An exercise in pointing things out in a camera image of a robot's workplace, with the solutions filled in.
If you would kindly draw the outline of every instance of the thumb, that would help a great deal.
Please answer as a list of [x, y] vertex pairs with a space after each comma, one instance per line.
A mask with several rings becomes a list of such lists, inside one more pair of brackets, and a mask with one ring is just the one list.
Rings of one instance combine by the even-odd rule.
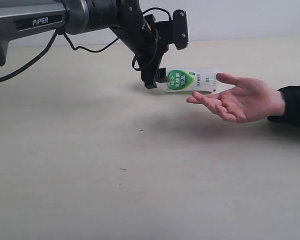
[[227, 73], [218, 73], [216, 79], [224, 84], [238, 85], [241, 80], [240, 77], [233, 76]]

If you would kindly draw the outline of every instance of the palm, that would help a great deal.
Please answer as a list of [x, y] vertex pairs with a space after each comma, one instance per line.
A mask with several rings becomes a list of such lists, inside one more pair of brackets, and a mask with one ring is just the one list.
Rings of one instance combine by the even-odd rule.
[[220, 82], [235, 85], [221, 93], [203, 96], [194, 92], [188, 103], [203, 104], [213, 114], [233, 123], [248, 123], [261, 120], [272, 114], [272, 94], [263, 81], [254, 78], [234, 77], [220, 73]]

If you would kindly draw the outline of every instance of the piper logo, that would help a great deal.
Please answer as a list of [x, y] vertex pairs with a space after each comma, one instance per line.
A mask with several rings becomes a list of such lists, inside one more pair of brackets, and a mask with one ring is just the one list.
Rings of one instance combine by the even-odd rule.
[[45, 25], [49, 23], [49, 18], [48, 17], [41, 17], [41, 18], [37, 18], [37, 19], [33, 19], [32, 20], [32, 26], [36, 27], [36, 26], [40, 26], [40, 25]]

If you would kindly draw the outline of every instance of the robotic arm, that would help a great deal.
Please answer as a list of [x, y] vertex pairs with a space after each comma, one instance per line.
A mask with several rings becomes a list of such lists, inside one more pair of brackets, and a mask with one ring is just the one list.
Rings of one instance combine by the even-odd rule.
[[[168, 21], [156, 22], [151, 10], [168, 14]], [[6, 81], [33, 65], [50, 49], [58, 35], [67, 36], [111, 29], [135, 55], [132, 67], [141, 72], [148, 89], [166, 82], [165, 69], [160, 68], [163, 55], [174, 44], [178, 50], [189, 43], [187, 14], [176, 10], [173, 16], [164, 9], [142, 12], [139, 0], [0, 0], [0, 66], [6, 64], [9, 42], [15, 39], [55, 30], [47, 48], [25, 67], [6, 77]]]

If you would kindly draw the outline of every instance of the white wall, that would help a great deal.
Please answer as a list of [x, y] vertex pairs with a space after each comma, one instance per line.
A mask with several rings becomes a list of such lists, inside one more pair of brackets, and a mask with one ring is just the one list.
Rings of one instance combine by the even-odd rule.
[[[184, 9], [192, 41], [300, 36], [300, 0], [140, 0], [142, 10], [161, 7]], [[154, 12], [157, 20], [166, 16]], [[52, 32], [11, 42], [11, 46], [45, 46]], [[75, 44], [106, 44], [114, 39], [109, 30], [72, 36]], [[66, 42], [60, 36], [55, 42]]]

